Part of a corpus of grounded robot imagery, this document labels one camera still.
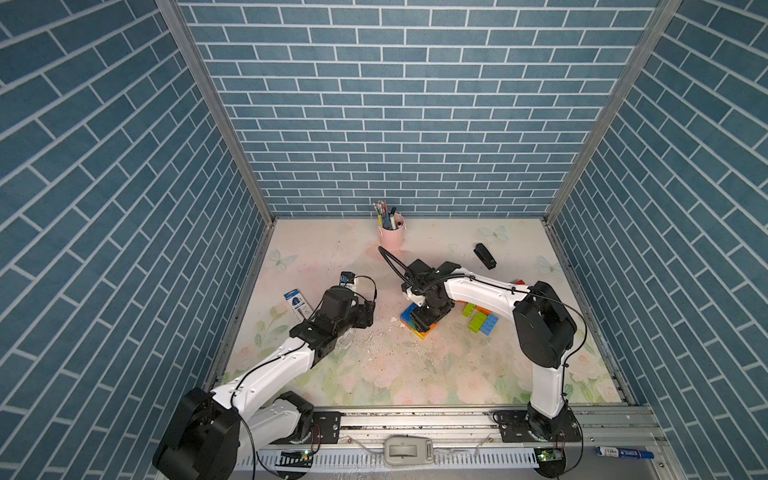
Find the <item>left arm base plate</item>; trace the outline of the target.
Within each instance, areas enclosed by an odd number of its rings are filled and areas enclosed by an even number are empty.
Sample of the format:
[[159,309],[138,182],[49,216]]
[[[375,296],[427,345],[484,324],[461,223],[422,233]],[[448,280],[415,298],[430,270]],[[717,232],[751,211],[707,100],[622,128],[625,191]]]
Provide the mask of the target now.
[[302,414],[293,431],[275,437],[269,445],[337,444],[342,417],[340,411],[315,411],[311,416]]

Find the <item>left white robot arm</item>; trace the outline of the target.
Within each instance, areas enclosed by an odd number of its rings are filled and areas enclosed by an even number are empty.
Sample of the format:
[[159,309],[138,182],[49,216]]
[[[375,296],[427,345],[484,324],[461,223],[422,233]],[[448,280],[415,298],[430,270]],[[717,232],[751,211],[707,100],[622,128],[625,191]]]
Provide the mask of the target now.
[[257,452],[275,440],[304,439],[314,408],[283,389],[332,353],[349,330],[372,325],[375,302],[358,292],[358,280],[342,272],[288,338],[245,373],[212,390],[188,391],[166,427],[153,466],[168,479],[227,479],[243,440]]

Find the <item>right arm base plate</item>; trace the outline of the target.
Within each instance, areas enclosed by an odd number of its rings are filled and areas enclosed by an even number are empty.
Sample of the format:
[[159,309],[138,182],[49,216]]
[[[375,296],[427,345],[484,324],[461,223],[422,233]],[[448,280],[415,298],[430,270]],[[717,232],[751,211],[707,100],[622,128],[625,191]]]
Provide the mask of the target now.
[[583,433],[573,412],[564,407],[555,418],[534,409],[500,410],[491,414],[504,443],[568,443],[581,442]]

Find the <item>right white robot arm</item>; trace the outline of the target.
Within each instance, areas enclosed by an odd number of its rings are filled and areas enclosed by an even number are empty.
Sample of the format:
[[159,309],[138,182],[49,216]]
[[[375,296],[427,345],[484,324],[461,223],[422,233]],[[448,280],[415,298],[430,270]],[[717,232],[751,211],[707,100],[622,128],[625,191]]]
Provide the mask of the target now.
[[564,375],[577,324],[551,286],[507,283],[473,273],[456,263],[437,268],[416,260],[399,274],[401,289],[413,309],[404,323],[425,335],[456,302],[473,304],[513,322],[522,353],[533,364],[527,405],[533,438],[556,441],[565,434],[567,416]]

